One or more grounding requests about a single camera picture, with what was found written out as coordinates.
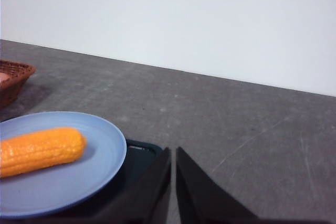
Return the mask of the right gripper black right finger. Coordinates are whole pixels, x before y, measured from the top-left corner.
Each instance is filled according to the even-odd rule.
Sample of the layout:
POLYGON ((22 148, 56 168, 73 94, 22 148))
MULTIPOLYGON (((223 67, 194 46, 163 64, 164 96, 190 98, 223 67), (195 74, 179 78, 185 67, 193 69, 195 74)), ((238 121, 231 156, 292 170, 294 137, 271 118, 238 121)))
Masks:
POLYGON ((181 147, 176 149, 181 223, 252 223, 259 218, 219 187, 181 147))

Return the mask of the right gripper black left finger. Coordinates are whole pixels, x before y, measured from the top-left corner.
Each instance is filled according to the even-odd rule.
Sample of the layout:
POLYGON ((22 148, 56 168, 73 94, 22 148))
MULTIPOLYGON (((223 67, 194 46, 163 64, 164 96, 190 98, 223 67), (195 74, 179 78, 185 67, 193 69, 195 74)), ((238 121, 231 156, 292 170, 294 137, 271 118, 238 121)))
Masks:
POLYGON ((139 180, 98 214, 102 223, 166 223, 171 192, 171 150, 165 148, 139 180))

